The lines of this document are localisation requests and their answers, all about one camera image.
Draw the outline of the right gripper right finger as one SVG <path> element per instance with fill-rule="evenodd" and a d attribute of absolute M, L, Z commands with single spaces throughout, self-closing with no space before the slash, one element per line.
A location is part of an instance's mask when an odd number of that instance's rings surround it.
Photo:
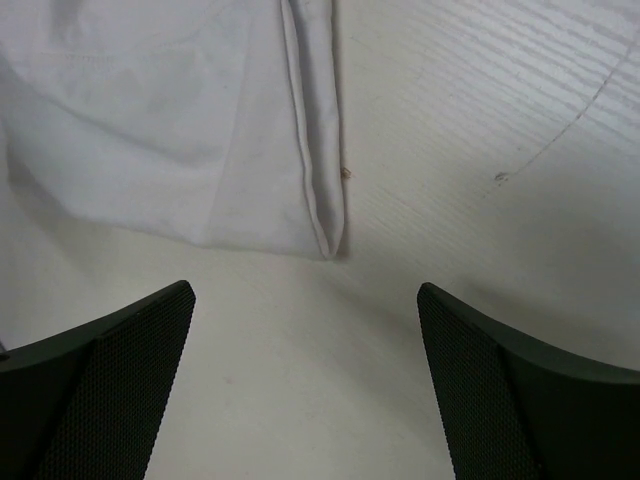
<path fill-rule="evenodd" d="M 432 283 L 417 306 L 456 478 L 638 478 L 638 371 L 552 346 Z"/>

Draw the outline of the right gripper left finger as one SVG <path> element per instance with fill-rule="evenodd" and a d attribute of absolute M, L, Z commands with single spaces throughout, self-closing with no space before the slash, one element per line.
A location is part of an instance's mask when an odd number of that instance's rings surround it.
<path fill-rule="evenodd" d="M 181 280 L 2 352 L 2 478 L 144 478 L 195 303 Z"/>

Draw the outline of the white skirt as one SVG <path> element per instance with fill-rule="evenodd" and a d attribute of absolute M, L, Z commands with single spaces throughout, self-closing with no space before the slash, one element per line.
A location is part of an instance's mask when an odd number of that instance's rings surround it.
<path fill-rule="evenodd" d="M 5 1 L 2 154 L 72 217 L 332 259 L 345 223 L 329 1 Z"/>

